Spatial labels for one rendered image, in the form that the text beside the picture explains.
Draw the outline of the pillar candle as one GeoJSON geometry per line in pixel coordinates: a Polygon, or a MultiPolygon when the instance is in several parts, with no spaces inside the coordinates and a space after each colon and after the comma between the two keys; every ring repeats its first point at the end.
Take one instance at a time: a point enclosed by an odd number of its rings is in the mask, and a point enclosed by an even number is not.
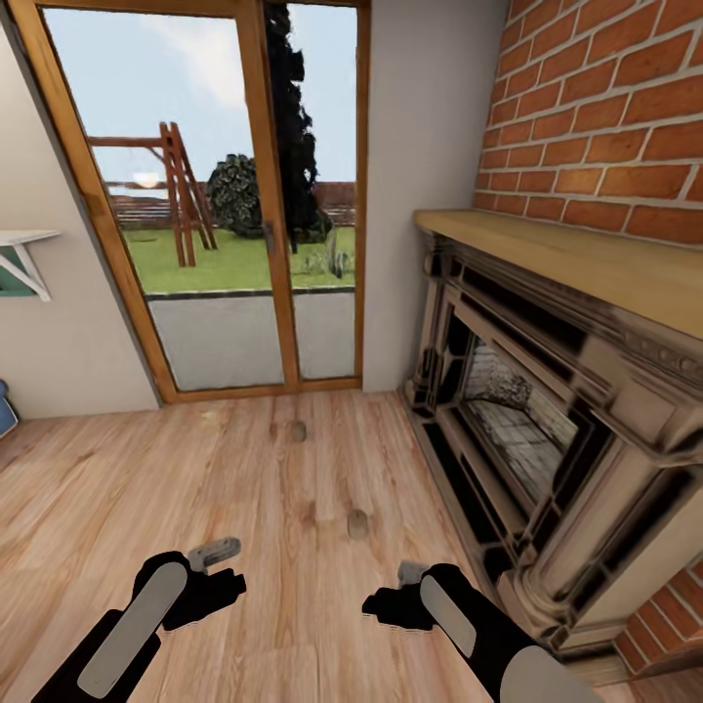
{"type": "Polygon", "coordinates": [[[348,517],[348,533],[353,540],[363,540],[368,529],[368,515],[361,509],[354,509],[348,517]]]}
{"type": "Polygon", "coordinates": [[[303,421],[296,421],[291,426],[292,440],[294,442],[304,442],[307,438],[306,424],[303,421]]]}

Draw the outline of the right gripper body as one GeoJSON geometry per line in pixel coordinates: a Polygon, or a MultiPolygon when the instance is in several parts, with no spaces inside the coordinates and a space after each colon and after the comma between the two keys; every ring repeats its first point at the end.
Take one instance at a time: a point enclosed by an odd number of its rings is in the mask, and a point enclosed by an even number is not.
{"type": "Polygon", "coordinates": [[[377,619],[378,622],[400,626],[407,630],[425,630],[430,631],[433,625],[419,624],[411,614],[408,605],[408,596],[413,585],[403,587],[396,591],[387,587],[378,589],[378,607],[377,619]]]}

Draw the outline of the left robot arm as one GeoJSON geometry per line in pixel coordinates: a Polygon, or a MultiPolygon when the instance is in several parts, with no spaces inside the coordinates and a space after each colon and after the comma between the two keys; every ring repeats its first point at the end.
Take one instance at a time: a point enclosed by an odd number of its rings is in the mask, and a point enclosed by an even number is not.
{"type": "Polygon", "coordinates": [[[240,539],[225,537],[182,552],[149,558],[132,600],[110,609],[29,703],[126,703],[160,648],[156,630],[173,631],[229,606],[247,592],[243,574],[207,566],[236,557],[240,539]]]}

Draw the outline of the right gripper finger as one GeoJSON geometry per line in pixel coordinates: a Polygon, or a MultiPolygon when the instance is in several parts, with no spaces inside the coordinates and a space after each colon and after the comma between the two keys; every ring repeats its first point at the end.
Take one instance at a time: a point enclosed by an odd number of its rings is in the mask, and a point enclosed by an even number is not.
{"type": "Polygon", "coordinates": [[[370,595],[366,599],[366,602],[362,605],[361,611],[363,613],[377,615],[377,607],[378,607],[378,593],[376,593],[375,595],[370,595]]]}

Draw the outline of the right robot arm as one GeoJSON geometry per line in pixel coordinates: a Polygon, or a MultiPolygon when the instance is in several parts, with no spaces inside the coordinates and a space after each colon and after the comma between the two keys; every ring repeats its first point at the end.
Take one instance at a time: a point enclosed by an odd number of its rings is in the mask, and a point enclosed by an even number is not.
{"type": "Polygon", "coordinates": [[[460,567],[400,564],[399,590],[380,587],[361,611],[407,630],[439,624],[495,703],[607,703],[474,589],[460,567]]]}

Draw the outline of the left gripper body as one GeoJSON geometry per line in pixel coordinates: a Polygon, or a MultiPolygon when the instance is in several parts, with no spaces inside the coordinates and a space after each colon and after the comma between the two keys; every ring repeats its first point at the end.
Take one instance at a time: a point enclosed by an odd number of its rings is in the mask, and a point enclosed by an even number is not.
{"type": "Polygon", "coordinates": [[[186,620],[173,620],[163,622],[164,631],[173,631],[190,622],[197,622],[204,619],[208,614],[221,610],[237,600],[235,592],[234,571],[231,568],[224,569],[219,573],[202,577],[205,583],[204,600],[200,607],[186,620]]]}

